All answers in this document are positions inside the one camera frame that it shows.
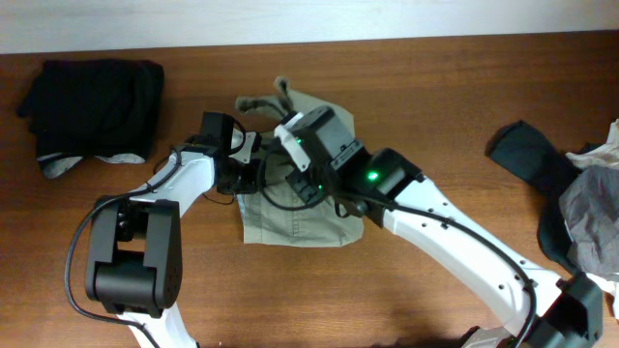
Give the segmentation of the khaki cargo shorts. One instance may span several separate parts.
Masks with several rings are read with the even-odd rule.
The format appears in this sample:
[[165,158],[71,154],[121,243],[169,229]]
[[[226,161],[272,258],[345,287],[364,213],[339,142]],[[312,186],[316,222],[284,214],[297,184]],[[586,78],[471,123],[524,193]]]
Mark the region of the khaki cargo shorts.
[[[236,110],[248,116],[281,120],[290,110],[308,113],[319,106],[334,109],[348,131],[354,132],[354,116],[343,107],[293,89],[289,80],[274,81],[275,94],[239,96]],[[303,211],[287,212],[270,204],[262,194],[237,196],[246,244],[288,247],[344,247],[363,237],[364,224],[359,217],[338,217],[335,202],[328,198]]]

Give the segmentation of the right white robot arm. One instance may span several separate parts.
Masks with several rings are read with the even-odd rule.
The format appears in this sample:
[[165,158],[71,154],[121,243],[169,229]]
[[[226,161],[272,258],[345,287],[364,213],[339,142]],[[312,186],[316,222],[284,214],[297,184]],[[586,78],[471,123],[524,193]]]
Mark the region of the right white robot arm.
[[603,335],[602,290],[565,280],[518,254],[468,217],[401,154],[347,149],[331,159],[296,146],[289,156],[313,190],[418,247],[457,277],[500,325],[471,328],[465,347],[592,347]]

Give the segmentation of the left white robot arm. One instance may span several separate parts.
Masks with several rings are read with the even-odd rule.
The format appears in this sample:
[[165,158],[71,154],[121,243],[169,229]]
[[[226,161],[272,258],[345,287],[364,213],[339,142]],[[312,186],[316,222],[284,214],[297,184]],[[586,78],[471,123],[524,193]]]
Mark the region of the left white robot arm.
[[235,150],[188,145],[141,187],[102,197],[88,229],[85,293],[100,320],[128,327],[141,347],[195,347],[177,300],[183,280],[181,219],[211,189],[254,190],[254,162]]

